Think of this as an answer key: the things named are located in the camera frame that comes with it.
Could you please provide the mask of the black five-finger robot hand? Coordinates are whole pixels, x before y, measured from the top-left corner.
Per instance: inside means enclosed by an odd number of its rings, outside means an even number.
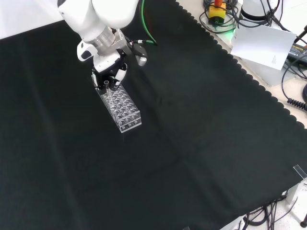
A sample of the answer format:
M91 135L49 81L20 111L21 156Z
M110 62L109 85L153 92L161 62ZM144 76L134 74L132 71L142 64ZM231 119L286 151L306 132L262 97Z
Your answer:
M127 64L124 61L125 51L115 49L110 54L101 56L97 49L84 41L77 46L77 56L82 62L93 60L92 80L94 87L100 94L105 94L107 89L116 89L126 76Z

